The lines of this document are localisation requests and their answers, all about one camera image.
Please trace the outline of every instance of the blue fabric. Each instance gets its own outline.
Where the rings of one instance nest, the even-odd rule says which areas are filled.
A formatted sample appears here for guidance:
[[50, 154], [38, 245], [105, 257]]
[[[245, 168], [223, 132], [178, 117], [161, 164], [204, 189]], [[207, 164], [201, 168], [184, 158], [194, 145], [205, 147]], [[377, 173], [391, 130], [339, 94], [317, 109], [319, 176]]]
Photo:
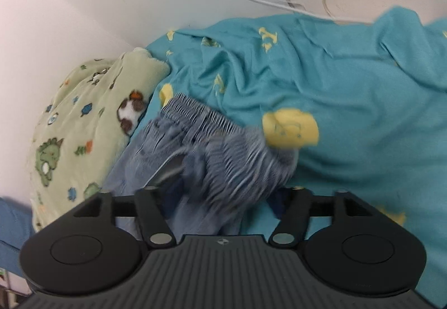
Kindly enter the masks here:
[[31, 210], [0, 198], [0, 267], [23, 276], [19, 251], [33, 235]]
[[[168, 220], [177, 240], [184, 234], [238, 234], [243, 212], [285, 184], [298, 156], [297, 151], [268, 147], [260, 129], [241, 128], [179, 94], [127, 146], [103, 188], [131, 195], [144, 188], [170, 156], [179, 154], [185, 154], [183, 184], [175, 181], [161, 198], [166, 218], [178, 203]], [[116, 223], [138, 237], [133, 219], [118, 218]]]
[[[261, 28], [275, 34], [276, 43]], [[428, 254], [417, 289], [442, 306], [447, 302], [445, 31], [446, 19], [422, 26], [416, 13], [402, 8], [372, 26], [277, 15], [178, 30], [147, 48], [167, 60], [172, 72], [140, 126], [159, 111], [166, 83], [241, 126], [261, 126], [264, 113], [280, 108], [311, 113], [318, 145], [301, 150], [289, 184], [326, 195], [350, 190], [374, 206], [404, 213], [404, 227]]]

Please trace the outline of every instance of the black robotic base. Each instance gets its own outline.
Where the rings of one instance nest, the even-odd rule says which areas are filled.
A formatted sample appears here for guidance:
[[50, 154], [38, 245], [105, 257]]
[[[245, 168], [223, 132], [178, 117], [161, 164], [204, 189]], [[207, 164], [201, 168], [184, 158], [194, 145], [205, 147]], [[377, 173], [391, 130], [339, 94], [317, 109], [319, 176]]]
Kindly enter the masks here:
[[[260, 235], [186, 235], [177, 245], [156, 191], [97, 194], [22, 248], [35, 291], [20, 309], [432, 308], [414, 292], [422, 243], [351, 193], [296, 190], [266, 243]], [[115, 227], [135, 216], [142, 241]], [[312, 216], [332, 225], [308, 240]]]

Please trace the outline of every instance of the teal blanket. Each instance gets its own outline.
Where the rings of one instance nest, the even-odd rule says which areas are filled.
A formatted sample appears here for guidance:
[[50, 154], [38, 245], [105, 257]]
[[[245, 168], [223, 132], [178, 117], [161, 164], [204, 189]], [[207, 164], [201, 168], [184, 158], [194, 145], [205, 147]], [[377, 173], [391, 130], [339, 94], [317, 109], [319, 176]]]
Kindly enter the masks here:
[[[418, 291], [447, 303], [447, 19], [422, 26], [402, 8], [372, 26], [233, 19], [169, 32], [148, 50], [172, 71], [140, 129], [183, 92], [260, 126], [274, 146], [302, 147], [290, 185], [349, 190], [403, 224], [427, 250]], [[243, 232], [268, 237], [277, 221], [256, 209]]]

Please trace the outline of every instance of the ribbed black surface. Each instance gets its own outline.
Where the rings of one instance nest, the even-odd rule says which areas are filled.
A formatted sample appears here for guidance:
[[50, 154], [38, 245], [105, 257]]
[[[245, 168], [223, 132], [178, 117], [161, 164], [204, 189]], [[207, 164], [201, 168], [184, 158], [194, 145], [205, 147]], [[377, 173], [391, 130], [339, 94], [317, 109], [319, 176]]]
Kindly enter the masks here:
[[151, 253], [136, 275], [109, 291], [67, 298], [38, 293], [19, 308], [427, 309], [430, 306], [410, 292], [380, 299], [338, 293], [310, 275], [294, 252], [271, 248], [260, 236], [188, 236], [176, 248]]

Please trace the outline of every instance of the elastic waistband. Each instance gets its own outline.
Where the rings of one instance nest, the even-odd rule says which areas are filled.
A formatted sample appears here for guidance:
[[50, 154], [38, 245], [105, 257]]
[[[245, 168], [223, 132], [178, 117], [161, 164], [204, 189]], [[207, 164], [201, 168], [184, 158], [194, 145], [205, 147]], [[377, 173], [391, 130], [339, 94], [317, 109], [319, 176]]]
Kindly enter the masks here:
[[242, 129], [224, 115], [183, 93], [171, 98], [160, 114], [177, 122], [186, 131], [196, 131], [198, 140], [212, 135], [230, 135]]

